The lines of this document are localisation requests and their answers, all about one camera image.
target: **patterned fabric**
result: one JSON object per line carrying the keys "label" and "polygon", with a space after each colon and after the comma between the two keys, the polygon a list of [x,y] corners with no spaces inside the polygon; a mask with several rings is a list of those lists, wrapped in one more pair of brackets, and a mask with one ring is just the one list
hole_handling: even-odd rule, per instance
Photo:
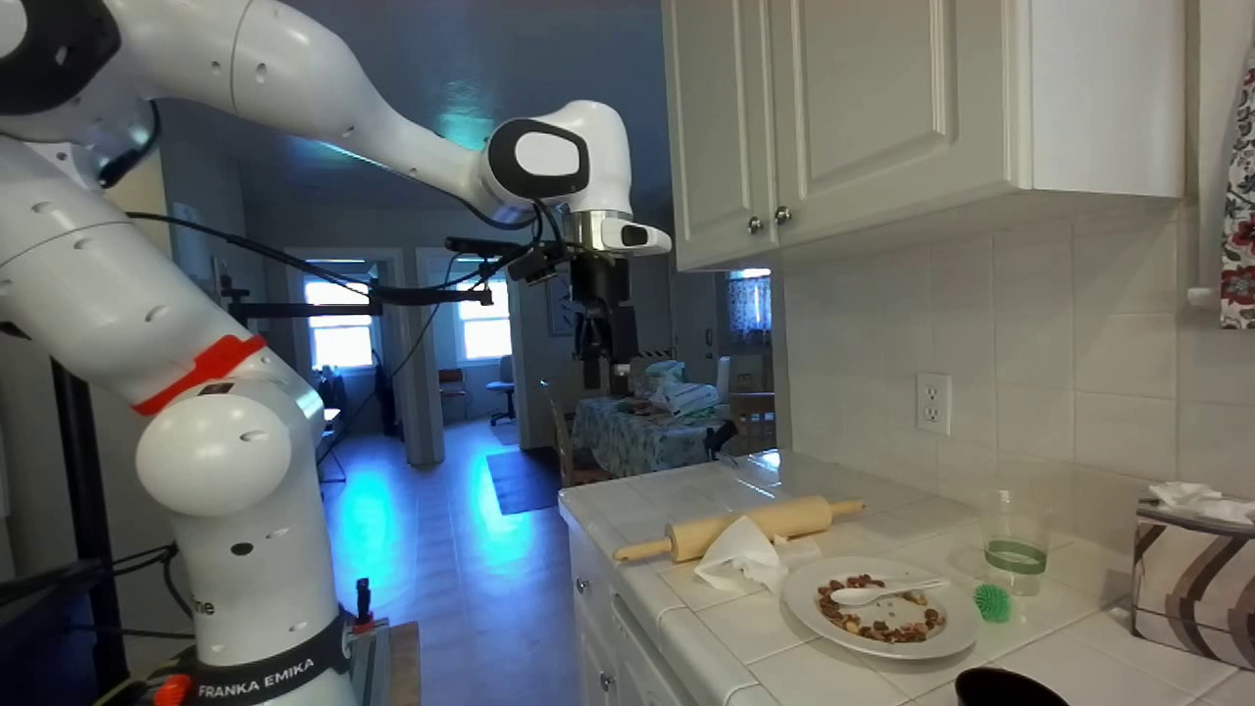
{"label": "patterned fabric", "polygon": [[710,408],[719,408],[715,383],[667,383],[650,396],[657,408],[667,408],[672,416],[695,416],[708,419]]}
{"label": "patterned fabric", "polygon": [[1136,511],[1135,637],[1255,667],[1255,530]]}
{"label": "patterned fabric", "polygon": [[627,370],[627,391],[638,400],[657,400],[672,383],[681,381],[688,361],[657,361],[657,357],[636,357]]}
{"label": "patterned fabric", "polygon": [[1255,68],[1242,76],[1223,194],[1220,327],[1255,328]]}
{"label": "patterned fabric", "polygon": [[587,447],[595,466],[613,475],[646,475],[662,466],[708,463],[708,429],[719,429],[719,403],[667,412],[646,400],[582,400],[577,447]]}

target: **upper cabinet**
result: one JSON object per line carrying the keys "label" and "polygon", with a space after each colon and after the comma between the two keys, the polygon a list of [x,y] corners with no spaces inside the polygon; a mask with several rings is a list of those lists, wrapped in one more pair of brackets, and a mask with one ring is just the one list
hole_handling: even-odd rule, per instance
{"label": "upper cabinet", "polygon": [[1180,195],[1180,0],[662,0],[678,268]]}

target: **table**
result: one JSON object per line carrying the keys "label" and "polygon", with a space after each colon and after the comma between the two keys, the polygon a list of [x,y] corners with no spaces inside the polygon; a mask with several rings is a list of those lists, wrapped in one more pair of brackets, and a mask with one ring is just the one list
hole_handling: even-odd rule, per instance
{"label": "table", "polygon": [[587,396],[577,403],[577,447],[613,475],[646,475],[662,466],[708,463],[708,430],[723,423],[719,408],[667,412],[636,396]]}

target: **kitchen counter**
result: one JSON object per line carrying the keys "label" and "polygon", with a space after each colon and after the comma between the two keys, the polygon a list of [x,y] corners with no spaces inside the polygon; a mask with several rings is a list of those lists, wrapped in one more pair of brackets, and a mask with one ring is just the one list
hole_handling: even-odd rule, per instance
{"label": "kitchen counter", "polygon": [[[861,553],[934,568],[957,587],[982,583],[982,534],[974,511],[868,475],[791,475],[787,493],[802,489],[861,498],[868,511],[820,538],[791,542],[785,551],[787,564]],[[704,583],[689,564],[613,561],[620,544],[661,538],[672,522],[749,511],[774,498],[785,498],[777,475],[726,463],[560,493],[560,515],[573,527],[577,574],[585,574],[577,559],[582,544],[587,544],[587,553],[595,553],[594,561],[610,574],[602,604],[582,604],[582,617],[624,611],[616,624],[627,624],[627,644],[644,644],[636,651],[650,657],[646,663],[662,671],[662,684],[672,684],[674,695],[620,704],[953,706],[953,678],[982,663],[1034,675],[1070,706],[1255,704],[1255,675],[1135,641],[1118,617],[1104,611],[1121,583],[1118,574],[1127,561],[1075,538],[1055,542],[1042,593],[1030,598],[1012,624],[982,624],[974,651],[936,663],[888,663],[845,651],[798,624],[781,598],[719,593]]]}

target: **white plate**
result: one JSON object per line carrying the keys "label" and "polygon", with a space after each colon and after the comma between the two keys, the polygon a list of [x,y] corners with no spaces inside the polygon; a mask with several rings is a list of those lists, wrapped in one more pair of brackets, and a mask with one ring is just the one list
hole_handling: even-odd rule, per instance
{"label": "white plate", "polygon": [[861,578],[861,574],[872,574],[888,583],[895,581],[926,581],[929,568],[919,568],[919,564],[902,564],[902,561],[880,561],[880,559],[820,559],[820,561],[810,561],[810,564],[798,564],[787,578],[785,578],[785,604],[787,611],[811,628],[815,637],[847,647],[847,651],[864,651],[864,657],[880,657],[880,659],[946,659],[946,657],[957,657],[957,651],[970,651],[977,644],[977,608],[974,608],[974,598],[963,593],[963,587],[929,587],[926,602],[934,608],[946,611],[946,628],[934,633],[929,641],[923,644],[883,644],[883,641],[868,641],[868,637],[857,637],[857,633],[845,633],[837,628],[820,604],[815,604],[815,587],[828,583],[828,581],[847,581],[847,578]]}

